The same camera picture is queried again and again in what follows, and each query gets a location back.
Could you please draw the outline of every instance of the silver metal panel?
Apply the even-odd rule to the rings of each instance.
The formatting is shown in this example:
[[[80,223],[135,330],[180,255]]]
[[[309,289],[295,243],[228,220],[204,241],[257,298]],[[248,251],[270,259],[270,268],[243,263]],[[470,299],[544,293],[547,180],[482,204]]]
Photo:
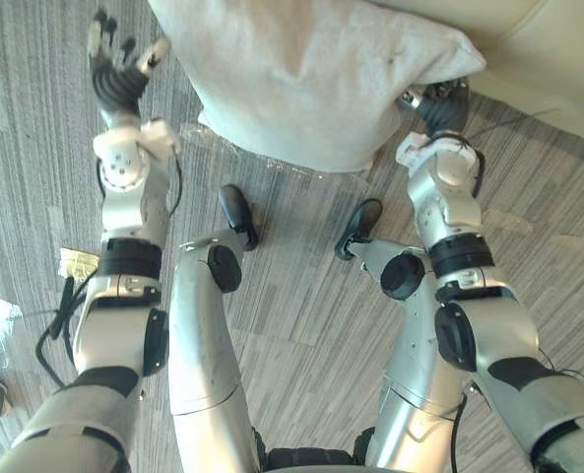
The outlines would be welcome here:
[[[417,409],[390,389],[368,445],[366,464],[440,473],[447,460],[452,426],[452,421]]]
[[[181,251],[169,309],[168,378],[174,416],[219,404],[241,382],[222,292],[206,263],[209,243],[227,243],[238,251],[237,259],[241,260],[238,240],[232,230],[206,238],[201,246],[187,245]]]
[[[184,472],[256,473],[259,459],[243,387],[221,404],[173,415]]]

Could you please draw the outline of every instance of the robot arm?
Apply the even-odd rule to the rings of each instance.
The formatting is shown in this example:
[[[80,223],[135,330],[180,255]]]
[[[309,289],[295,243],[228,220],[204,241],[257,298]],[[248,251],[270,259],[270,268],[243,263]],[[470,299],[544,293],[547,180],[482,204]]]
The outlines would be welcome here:
[[[457,136],[413,133],[397,161],[410,170],[408,193],[437,278],[443,359],[472,374],[538,471],[584,471],[584,384],[537,361],[536,326],[481,233],[469,176],[475,151]]]
[[[0,471],[52,465],[58,471],[129,471],[141,378],[165,363],[168,317],[157,305],[168,225],[167,161],[179,144],[164,122],[141,125],[138,99],[168,43],[161,39],[136,63],[115,68],[101,46],[111,44],[115,28],[99,11],[89,31],[93,86],[109,129],[95,138],[103,234],[74,342],[79,375],[42,404]]]

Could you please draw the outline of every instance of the black joint cover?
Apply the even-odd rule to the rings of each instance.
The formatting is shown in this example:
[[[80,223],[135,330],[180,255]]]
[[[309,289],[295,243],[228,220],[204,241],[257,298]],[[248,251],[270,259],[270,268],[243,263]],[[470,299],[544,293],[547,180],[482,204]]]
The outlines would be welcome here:
[[[220,291],[227,294],[238,289],[241,284],[241,267],[230,248],[219,244],[211,246],[207,264]]]
[[[422,261],[410,253],[402,253],[392,258],[381,273],[381,291],[396,301],[404,301],[411,296],[425,274]]]
[[[143,351],[143,376],[159,372],[166,364],[169,331],[166,312],[153,308],[147,319],[145,348]]]
[[[467,314],[454,303],[444,305],[434,319],[438,351],[457,370],[476,370],[476,340]]]

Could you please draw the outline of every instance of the black band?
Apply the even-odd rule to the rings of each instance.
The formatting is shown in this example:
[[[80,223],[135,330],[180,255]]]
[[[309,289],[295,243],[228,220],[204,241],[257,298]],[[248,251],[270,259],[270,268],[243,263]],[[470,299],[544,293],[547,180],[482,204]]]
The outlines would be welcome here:
[[[476,234],[442,239],[428,253],[437,278],[462,269],[495,265],[487,242]]]
[[[114,238],[101,250],[97,276],[132,274],[158,279],[162,250],[143,239]]]
[[[95,429],[94,427],[84,427],[82,435],[103,440],[105,443],[109,444],[112,448],[118,451],[121,455],[125,454],[125,450],[123,449],[123,445],[121,445],[121,442],[118,441],[112,435],[110,435],[108,432],[100,431],[99,429]]]
[[[82,372],[77,379],[64,389],[71,389],[79,386],[102,386],[115,390],[123,397],[129,396],[132,389],[136,387],[138,375],[125,367],[103,367],[92,368]]]
[[[530,462],[533,466],[539,466],[539,463],[543,461],[543,455],[548,451],[548,448],[552,444],[567,434],[571,434],[578,430],[578,424],[575,421],[567,421],[562,424],[558,424],[556,427],[551,428],[545,434],[543,434],[532,447],[530,451]]]

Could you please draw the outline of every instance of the robot finger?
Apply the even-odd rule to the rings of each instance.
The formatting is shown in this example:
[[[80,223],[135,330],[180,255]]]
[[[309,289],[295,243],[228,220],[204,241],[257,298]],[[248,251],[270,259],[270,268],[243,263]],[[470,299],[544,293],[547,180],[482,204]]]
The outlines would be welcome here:
[[[106,21],[107,14],[105,10],[99,8],[95,13],[93,22],[88,28],[87,52],[91,60],[98,57],[101,51],[101,35],[103,34],[103,25],[105,25]]]
[[[107,48],[112,49],[112,42],[114,41],[114,32],[116,32],[116,20],[110,17],[103,25],[103,32],[107,34]]]
[[[166,37],[162,36],[136,61],[136,68],[145,76],[150,77],[156,66],[168,55],[171,46]]]
[[[127,61],[127,58],[130,56],[130,54],[132,53],[132,51],[134,50],[134,47],[136,46],[136,39],[134,39],[134,37],[130,36],[127,39],[125,39],[125,41],[123,41],[123,43],[121,44],[121,47],[119,48],[121,50],[123,59],[121,60],[122,64],[125,64],[125,62]]]

